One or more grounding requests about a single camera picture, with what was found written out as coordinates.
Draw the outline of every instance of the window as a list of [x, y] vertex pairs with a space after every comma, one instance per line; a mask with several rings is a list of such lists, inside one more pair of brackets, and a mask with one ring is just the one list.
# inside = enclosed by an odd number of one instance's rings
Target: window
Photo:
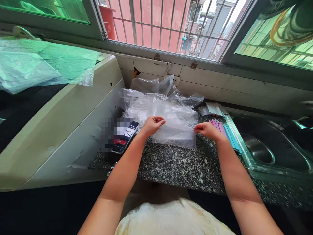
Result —
[[261, 14], [235, 53], [313, 70], [312, 25], [303, 16], [312, 9], [304, 6], [291, 6], [272, 17]]
[[1, 30], [15, 25], [42, 35], [81, 44], [85, 38], [104, 41], [104, 26], [93, 0], [0, 0]]
[[213, 61], [220, 59], [249, 2], [106, 0], [115, 10], [111, 39]]
[[312, 0], [0, 0], [0, 30], [313, 87]]
[[[193, 21], [193, 17], [194, 17], [195, 11], [196, 11], [196, 6], [197, 6], [197, 4], [192, 4], [190, 16], [189, 16], [189, 21]], [[201, 6], [198, 6], [196, 16], [195, 16], [195, 21], [197, 21], [197, 19], [198, 19], [200, 9], [201, 9]]]
[[90, 23], [82, 0], [0, 1], [0, 8]]

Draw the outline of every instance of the white tile wall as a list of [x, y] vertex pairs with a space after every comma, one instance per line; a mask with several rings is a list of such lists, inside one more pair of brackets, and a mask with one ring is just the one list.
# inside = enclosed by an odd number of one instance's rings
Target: white tile wall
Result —
[[[117, 56], [126, 87], [130, 86], [134, 66], [144, 79], [164, 79], [166, 65], [155, 65], [149, 61], [132, 60]], [[253, 107], [289, 115], [302, 112], [297, 104], [302, 100], [313, 100], [313, 92], [287, 86], [231, 76], [204, 69], [172, 64], [169, 74], [180, 76], [179, 90], [187, 95], [201, 93], [207, 99]]]
[[262, 98], [237, 91], [221, 89], [215, 97], [217, 101], [223, 101], [232, 104], [238, 104], [246, 107], [255, 107]]
[[[135, 68], [143, 73], [154, 74], [158, 76], [165, 75], [167, 70], [167, 65], [156, 65], [150, 61], [144, 60], [134, 60]], [[169, 70], [169, 74], [174, 74], [175, 76], [179, 76], [182, 69], [182, 65], [172, 64], [171, 69]]]
[[127, 89], [129, 89], [134, 71], [133, 70], [121, 69], [121, 73], [122, 73], [122, 76], [123, 76], [125, 87]]
[[191, 83], [186, 81], [180, 81], [178, 85], [178, 89], [180, 92], [186, 95], [193, 95], [195, 93], [200, 93], [204, 95], [205, 98], [214, 100], [216, 95], [221, 90], [220, 88], [200, 85], [197, 83]]
[[218, 73], [204, 69], [192, 69], [188, 66], [183, 66], [180, 74], [180, 80], [193, 82], [207, 86], [223, 88], [228, 82], [231, 75]]
[[134, 71], [134, 62], [132, 59], [115, 56], [118, 62], [118, 65], [121, 69], [128, 69]]
[[299, 102], [313, 99], [313, 92], [297, 88], [265, 83], [253, 79], [231, 76], [223, 89], [238, 91], [281, 101]]

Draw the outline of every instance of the sink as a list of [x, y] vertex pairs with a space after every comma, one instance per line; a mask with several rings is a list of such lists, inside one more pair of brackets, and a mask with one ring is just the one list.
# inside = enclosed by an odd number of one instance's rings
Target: sink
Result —
[[312, 181], [313, 163], [277, 124], [278, 118], [228, 112], [226, 121], [243, 149], [243, 159], [253, 177], [277, 182]]
[[[288, 138], [276, 127], [260, 118], [234, 116], [232, 118], [240, 135], [249, 135], [263, 143], [274, 155], [274, 167], [283, 167], [301, 172], [309, 171], [311, 166], [305, 156], [298, 151]], [[251, 138], [243, 137], [249, 144]]]

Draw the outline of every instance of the kitchen counter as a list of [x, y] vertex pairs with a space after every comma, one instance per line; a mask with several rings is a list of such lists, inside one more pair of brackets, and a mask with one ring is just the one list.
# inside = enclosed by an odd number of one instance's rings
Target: kitchen counter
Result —
[[[223, 118], [199, 114], [199, 123], [211, 119], [218, 119], [225, 123]], [[242, 157], [238, 157], [245, 166]], [[90, 169], [103, 170], [105, 174], [110, 167], [111, 164], [101, 155], [101, 150], [89, 165]], [[152, 182], [226, 195], [215, 142], [201, 134], [197, 134], [196, 149], [155, 144], [149, 138], [142, 154], [137, 177]], [[313, 188], [254, 178], [252, 180], [265, 203], [313, 210]]]

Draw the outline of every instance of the smartphone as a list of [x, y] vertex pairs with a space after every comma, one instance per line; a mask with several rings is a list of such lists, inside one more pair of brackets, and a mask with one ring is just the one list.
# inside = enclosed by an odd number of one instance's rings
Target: smartphone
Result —
[[135, 134], [136, 130], [138, 129], [139, 123], [138, 122], [131, 122], [128, 126], [127, 130], [124, 132], [124, 135], [121, 136], [121, 138], [117, 141], [117, 143], [114, 145], [111, 152], [122, 154], [127, 145], [129, 144], [131, 138]]

